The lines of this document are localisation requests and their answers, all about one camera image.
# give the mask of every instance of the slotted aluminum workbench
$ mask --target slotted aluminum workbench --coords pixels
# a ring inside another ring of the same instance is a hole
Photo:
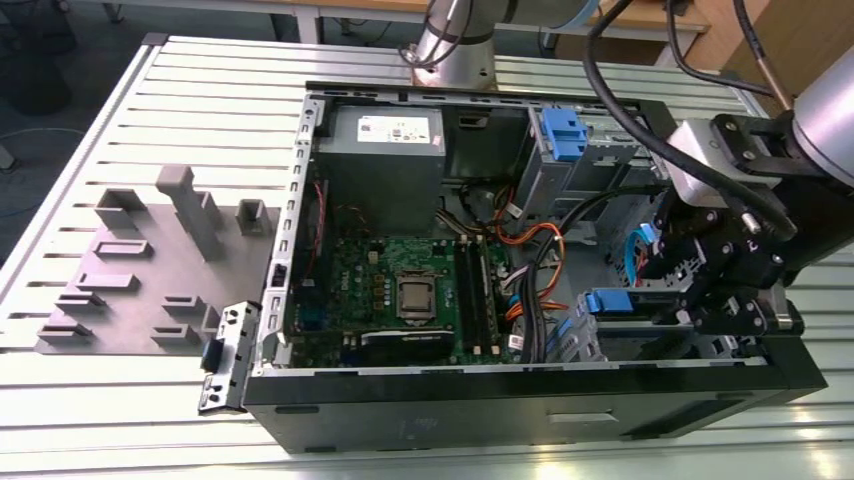
[[[611,66],[604,75],[618,95],[666,101],[676,119],[758,113],[750,99],[674,70]],[[503,90],[591,94],[576,63],[501,57],[497,79]],[[164,202],[158,168],[185,164],[219,205],[261,198],[283,206],[307,80],[403,84],[408,72],[392,50],[182,37],[140,48],[0,274],[0,476],[223,478],[239,468],[249,480],[850,478],[851,251],[807,269],[790,292],[830,388],[674,440],[288,457],[248,415],[196,416],[197,359],[33,353],[105,188],[132,186],[144,201]],[[211,465],[227,466],[199,468]]]

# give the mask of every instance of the green circuit board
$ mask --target green circuit board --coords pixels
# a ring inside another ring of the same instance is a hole
[[[453,246],[453,240],[421,238],[337,240],[328,302],[324,308],[300,305],[297,309],[296,323],[309,334],[296,342],[296,367],[340,366],[337,353],[345,341],[341,337],[381,330],[453,332],[453,355],[437,365],[512,362],[504,349],[499,355],[473,355],[463,348]],[[507,265],[501,246],[489,245],[485,251],[493,269]],[[396,280],[407,276],[428,277],[435,282],[435,319],[417,325],[407,324],[397,316]]]

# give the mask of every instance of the floor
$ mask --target floor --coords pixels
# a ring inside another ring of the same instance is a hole
[[[68,21],[77,48],[56,57],[73,95],[62,111],[48,116],[28,117],[0,100],[0,144],[18,160],[17,169],[0,174],[0,265],[80,141],[81,133],[70,130],[86,130],[145,33],[273,40],[271,17],[264,14],[137,6],[125,6],[122,13],[125,20],[113,25],[98,4],[72,4]],[[276,21],[284,41],[297,41],[293,19],[279,17]],[[416,24],[372,21],[353,25],[352,34],[343,36],[333,22],[332,19],[325,20],[325,43],[333,45],[368,44],[393,48],[415,42],[420,35],[420,26]],[[501,55],[539,57],[536,40],[536,34],[529,32],[499,31],[495,35],[496,52]],[[37,128],[68,130],[28,131],[8,136],[20,130]]]

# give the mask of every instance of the cpu socket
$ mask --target cpu socket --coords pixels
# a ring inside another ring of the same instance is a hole
[[[397,317],[415,327],[436,318],[435,277],[397,277]]]

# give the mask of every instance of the ram slot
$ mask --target ram slot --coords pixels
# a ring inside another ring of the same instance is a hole
[[[495,311],[495,286],[492,284],[492,265],[489,263],[489,250],[485,239],[477,237],[477,256],[480,272],[483,277],[483,297],[485,302],[485,335],[492,353],[497,353],[499,333],[497,333],[497,313]]]
[[[487,301],[487,286],[489,272],[484,270],[483,255],[476,243],[468,245],[468,266],[471,275],[471,286],[473,296],[475,331],[477,332],[477,346],[481,353],[489,353],[492,347],[492,335],[489,334],[489,308]]]
[[[477,322],[473,311],[473,285],[468,265],[468,247],[457,242],[453,247],[453,270],[456,271],[456,304],[459,306],[460,328],[463,330],[463,350],[473,351],[477,346]]]

